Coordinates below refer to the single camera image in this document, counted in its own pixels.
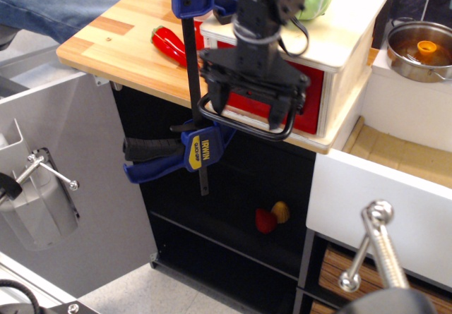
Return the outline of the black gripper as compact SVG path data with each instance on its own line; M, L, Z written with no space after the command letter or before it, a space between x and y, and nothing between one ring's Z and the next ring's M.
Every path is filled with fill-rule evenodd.
M204 49L201 76L208 84L213 110L221 114L230 93L250 94L251 98L270 105L268 125L279 127L293 103L304 104L310 79L291 66L274 47L265 50L244 45Z

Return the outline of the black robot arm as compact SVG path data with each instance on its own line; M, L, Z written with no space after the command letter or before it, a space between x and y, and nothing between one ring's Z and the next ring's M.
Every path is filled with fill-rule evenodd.
M210 102L213 108L213 112L202 111L206 117L269 138L290 133L295 115L304 106L310 79L282 58L285 48L280 32L303 8L304 0L237 0L232 18L236 46L201 52L201 76L208 94L199 106ZM231 94L266 104L268 130L222 117Z

